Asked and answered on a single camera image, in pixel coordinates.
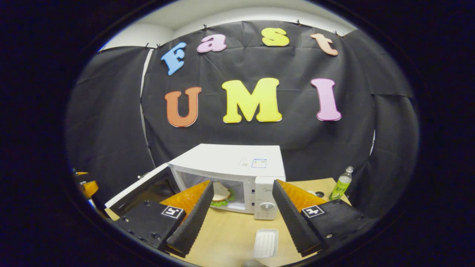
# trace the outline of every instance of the ceiling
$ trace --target ceiling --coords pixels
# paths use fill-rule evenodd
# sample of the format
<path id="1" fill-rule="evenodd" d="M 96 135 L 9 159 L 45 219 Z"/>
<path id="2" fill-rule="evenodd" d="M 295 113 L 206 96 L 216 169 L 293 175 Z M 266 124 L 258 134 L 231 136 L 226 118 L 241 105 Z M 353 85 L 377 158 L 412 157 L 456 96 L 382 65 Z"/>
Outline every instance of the ceiling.
<path id="1" fill-rule="evenodd" d="M 206 16 L 250 7 L 278 7 L 298 10 L 338 22 L 351 29 L 356 29 L 352 24 L 340 17 L 305 0 L 179 0 L 150 13 L 137 22 L 155 24 L 177 30 Z"/>

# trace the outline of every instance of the microwave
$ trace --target microwave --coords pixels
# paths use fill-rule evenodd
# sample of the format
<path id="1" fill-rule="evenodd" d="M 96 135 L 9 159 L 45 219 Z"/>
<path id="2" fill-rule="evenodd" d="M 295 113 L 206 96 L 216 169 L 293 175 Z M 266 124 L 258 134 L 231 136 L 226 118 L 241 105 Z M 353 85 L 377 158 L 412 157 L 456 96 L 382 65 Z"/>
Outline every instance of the microwave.
<path id="1" fill-rule="evenodd" d="M 275 219 L 277 204 L 272 196 L 275 179 L 285 181 L 284 164 L 278 145 L 199 144 L 177 158 L 160 165 L 114 196 L 105 204 L 114 220 L 133 196 L 170 173 L 171 187 L 186 190 L 206 180 L 219 182 L 231 196 L 210 207 L 254 214 L 255 219 Z"/>

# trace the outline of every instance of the foam letter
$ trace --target foam letter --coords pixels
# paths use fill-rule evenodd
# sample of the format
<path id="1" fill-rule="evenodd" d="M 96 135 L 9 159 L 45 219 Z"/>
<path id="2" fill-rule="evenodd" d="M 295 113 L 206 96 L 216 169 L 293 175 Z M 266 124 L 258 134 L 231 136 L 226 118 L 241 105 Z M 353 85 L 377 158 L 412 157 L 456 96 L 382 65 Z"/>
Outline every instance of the foam letter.
<path id="1" fill-rule="evenodd" d="M 286 32 L 281 28 L 265 28 L 261 31 L 262 41 L 268 47 L 284 47 L 290 43 L 289 38 L 285 36 Z"/>
<path id="2" fill-rule="evenodd" d="M 310 83 L 317 88 L 318 99 L 320 101 L 320 112 L 317 119 L 321 121 L 338 121 L 342 114 L 336 110 L 333 85 L 335 82 L 329 79 L 313 79 Z"/>
<path id="3" fill-rule="evenodd" d="M 186 115 L 186 117 L 181 117 L 178 114 L 178 98 L 181 92 L 173 91 L 165 95 L 165 100 L 167 101 L 167 119 L 171 125 L 175 127 L 188 127 L 195 123 L 198 117 L 198 94 L 200 92 L 200 87 L 186 89 L 185 94 L 188 96 L 188 115 Z"/>
<path id="4" fill-rule="evenodd" d="M 315 33 L 315 34 L 311 34 L 310 37 L 316 39 L 318 46 L 320 46 L 320 49 L 323 50 L 328 55 L 332 55 L 332 56 L 338 55 L 338 51 L 331 48 L 329 45 L 329 44 L 332 44 L 333 42 L 330 39 L 325 38 L 323 34 Z"/>
<path id="5" fill-rule="evenodd" d="M 179 58 L 183 59 L 185 57 L 185 52 L 181 48 L 185 47 L 186 44 L 181 42 L 177 44 L 174 48 L 168 51 L 165 55 L 162 56 L 162 60 L 165 60 L 168 66 L 168 75 L 172 75 L 177 71 L 181 66 L 183 66 L 183 61 L 178 61 Z"/>
<path id="6" fill-rule="evenodd" d="M 227 81 L 222 87 L 227 93 L 227 113 L 223 117 L 225 123 L 238 123 L 242 117 L 238 114 L 238 105 L 248 122 L 254 117 L 259 105 L 256 119 L 260 122 L 278 122 L 282 114 L 277 109 L 276 90 L 279 80 L 275 78 L 260 79 L 252 94 L 239 80 Z"/>
<path id="7" fill-rule="evenodd" d="M 213 34 L 207 36 L 201 40 L 200 44 L 196 50 L 200 53 L 206 53 L 210 51 L 220 52 L 226 48 L 226 36 L 222 34 Z"/>

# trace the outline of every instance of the green drink bottle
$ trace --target green drink bottle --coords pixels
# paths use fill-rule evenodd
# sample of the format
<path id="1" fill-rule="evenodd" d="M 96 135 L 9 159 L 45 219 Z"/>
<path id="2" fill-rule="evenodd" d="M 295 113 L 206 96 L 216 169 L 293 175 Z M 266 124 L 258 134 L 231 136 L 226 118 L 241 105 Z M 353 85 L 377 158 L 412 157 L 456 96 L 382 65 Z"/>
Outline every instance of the green drink bottle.
<path id="1" fill-rule="evenodd" d="M 353 172 L 353 167 L 349 166 L 346 168 L 346 172 L 338 178 L 338 181 L 335 185 L 335 188 L 333 188 L 332 193 L 328 197 L 329 200 L 337 200 L 340 197 L 342 197 L 343 193 L 345 193 L 346 189 L 351 183 L 352 179 L 352 172 Z"/>

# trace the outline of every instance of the yellow letter m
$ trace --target yellow letter m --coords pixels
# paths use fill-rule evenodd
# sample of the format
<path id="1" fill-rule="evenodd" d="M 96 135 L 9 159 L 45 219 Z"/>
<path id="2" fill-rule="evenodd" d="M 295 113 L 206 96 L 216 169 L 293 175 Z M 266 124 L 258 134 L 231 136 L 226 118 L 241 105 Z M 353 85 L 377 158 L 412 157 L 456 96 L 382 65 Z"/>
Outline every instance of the yellow letter m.
<path id="1" fill-rule="evenodd" d="M 282 114 L 277 109 L 276 90 L 279 80 L 275 78 L 260 79 L 252 94 L 239 80 L 227 81 L 222 87 L 227 93 L 227 113 L 223 117 L 225 123 L 238 123 L 242 117 L 238 114 L 238 107 L 248 122 L 254 117 L 259 106 L 256 119 L 260 122 L 278 122 Z"/>

